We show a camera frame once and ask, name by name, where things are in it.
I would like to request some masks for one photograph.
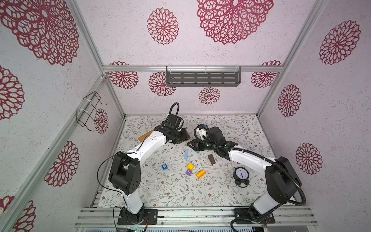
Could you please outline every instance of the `white robot arm segment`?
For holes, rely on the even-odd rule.
[[[139,162],[143,164],[153,152],[165,145],[165,143],[166,136],[159,131],[153,131],[151,135],[143,141],[142,144],[137,145],[133,149],[127,151],[127,153],[128,156],[133,159],[138,159]]]
[[[268,163],[265,160],[262,160],[250,153],[242,152],[242,151],[236,151],[236,150],[230,150],[228,152],[229,158],[231,161],[241,163],[245,165],[246,167],[249,167],[258,173],[260,173],[262,176],[265,176],[265,170],[268,166],[271,166],[270,163]]]

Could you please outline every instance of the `white wall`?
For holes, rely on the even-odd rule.
[[[226,43],[217,39],[215,41],[201,26],[205,22],[199,17],[205,10],[207,1],[204,0],[77,2],[105,65],[117,64],[115,62],[129,65],[262,65],[269,61],[284,61],[314,0],[274,1],[273,4],[269,0],[260,5],[257,3],[259,1],[254,1],[253,7],[244,6],[245,1],[237,1],[237,6],[232,1],[224,1],[228,10],[222,13],[224,19],[218,19],[218,30],[231,31],[230,25],[239,25],[235,29],[243,34],[253,31],[252,28],[257,26],[256,32],[251,32],[247,37],[242,36],[244,39],[237,36],[239,33],[232,33],[231,37],[237,40]],[[224,8],[216,2],[223,1],[210,1],[215,4],[212,10],[207,10],[208,13],[213,10],[219,10],[219,13],[223,11]],[[251,16],[241,17],[247,11],[256,10],[255,7],[265,9],[257,16],[261,23],[252,23],[255,21]],[[156,9],[161,8],[166,10],[156,13]],[[169,24],[173,31],[165,32],[164,37],[160,38],[167,43],[162,44],[152,38],[156,35],[152,33],[153,27],[162,25],[154,20],[152,14],[173,20]],[[240,17],[241,23],[231,20],[231,24],[224,24],[228,17]],[[244,72],[240,86],[216,88],[220,92],[218,101],[206,105],[198,98],[204,89],[201,87],[178,87],[168,96],[154,94],[148,84],[152,74],[136,73],[137,77],[132,76],[132,79],[137,78],[136,85],[120,87],[119,84],[119,87],[115,87],[125,113],[163,114],[168,112],[169,105],[178,101],[182,105],[180,112],[183,114],[253,114],[258,111],[269,89],[269,86],[254,86],[252,73]]]
[[[74,143],[78,149],[78,166],[65,165],[67,170],[75,170],[76,173],[73,174],[67,183],[61,186],[48,184],[44,180],[41,181],[39,187],[30,197],[36,207],[33,231],[72,231],[81,208],[90,207],[95,198],[98,187],[96,180],[97,169],[101,162],[110,155],[109,151],[114,144],[115,135],[119,130],[121,121],[121,116],[108,93],[107,85],[102,84],[97,92],[102,97],[102,103],[108,103],[105,106],[98,103],[96,107],[97,109],[103,109],[107,113],[108,128],[101,134],[98,130],[92,132],[79,125],[76,127],[68,141]],[[88,120],[88,127],[91,130],[96,130],[91,119]]]
[[[82,38],[72,62],[38,59],[12,30],[0,23],[0,66],[22,84],[24,103],[9,119],[0,119],[0,199],[14,196],[52,141],[88,94],[99,73]],[[67,48],[64,53],[73,53]]]
[[[312,212],[326,232],[370,231],[371,227],[370,12],[368,0],[330,1],[261,117],[275,154],[293,164]],[[331,32],[349,20],[359,28],[341,26],[339,33]],[[334,45],[332,41],[339,38],[346,38],[346,43],[338,43],[344,59],[337,62],[330,56],[333,64],[321,60],[323,41]],[[293,100],[301,103],[296,113],[285,117],[279,98],[288,85],[299,89],[301,99]],[[305,151],[302,144],[311,144],[317,151]]]

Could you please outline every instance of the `alarm clock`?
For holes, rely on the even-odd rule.
[[[236,167],[233,172],[234,183],[241,188],[246,188],[250,182],[249,176],[250,174],[245,168]]]

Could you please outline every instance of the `black mounting plate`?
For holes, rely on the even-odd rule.
[[[234,211],[234,218],[235,219],[245,219],[245,218],[251,218],[250,214],[249,214],[249,209],[248,208],[235,208],[233,209]],[[273,216],[273,214],[269,214],[267,216],[265,216],[264,218],[261,218],[260,219],[260,222],[251,222],[251,221],[238,221],[236,222],[237,224],[251,224],[251,223],[256,223],[256,224],[266,224],[266,223],[269,223],[269,224],[273,224],[273,223],[276,223],[276,220]]]
[[[202,143],[200,143],[197,139],[194,139],[187,143],[187,145],[192,148],[194,151],[204,151],[205,149],[202,148]]]
[[[143,220],[141,223],[139,223],[139,225],[145,225],[147,223],[147,220],[145,219],[144,216],[147,216],[149,219],[148,225],[156,225],[157,214],[158,214],[158,209],[144,209]],[[128,215],[127,215],[126,209],[121,209],[117,224],[118,225],[133,225],[132,222],[127,221],[127,217]]]

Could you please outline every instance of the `floral wallpaper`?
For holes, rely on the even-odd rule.
[[[79,33],[64,0],[1,0],[0,18],[36,58],[64,66],[77,56]]]
[[[279,61],[268,61],[264,62],[262,65],[272,66],[272,65],[282,65]],[[251,76],[251,83],[253,86],[258,88],[265,88],[272,84],[273,79],[277,76],[277,72],[253,72]]]
[[[370,12],[369,0],[328,1],[260,117],[321,231],[370,230]]]
[[[0,217],[7,209],[14,196],[6,196],[0,199]],[[22,211],[20,217],[13,226],[13,232],[30,232],[33,229],[33,223],[36,219],[36,207],[33,200],[30,200],[27,207]]]
[[[108,115],[104,109],[98,109],[94,115],[94,126],[100,134],[104,134],[108,129]]]
[[[128,65],[125,62],[115,61],[110,65]],[[108,72],[109,79],[118,87],[123,89],[134,88],[138,84],[137,72]]]
[[[17,114],[24,103],[24,91],[18,77],[0,65],[0,120]]]
[[[72,141],[67,141],[52,167],[45,175],[44,181],[54,187],[62,187],[67,184],[76,174],[80,162],[79,157],[79,149],[76,147],[76,144]]]
[[[102,62],[133,65],[283,61],[314,2],[77,0]]]
[[[201,124],[219,127],[227,140],[264,156],[273,157],[272,150],[256,116],[182,116],[184,127],[193,138],[193,129]],[[126,151],[137,145],[138,137],[159,125],[165,116],[131,116],[126,119],[117,151]],[[212,154],[216,164],[211,164]],[[191,176],[186,175],[188,164],[193,164]],[[139,195],[145,206],[241,206],[250,205],[266,191],[264,177],[250,170],[250,185],[240,188],[232,177],[238,163],[219,157],[213,151],[193,151],[186,143],[167,143],[154,152],[141,167]],[[196,174],[205,170],[198,179]],[[105,185],[113,188],[107,180]],[[124,205],[117,192],[103,190],[98,207]]]

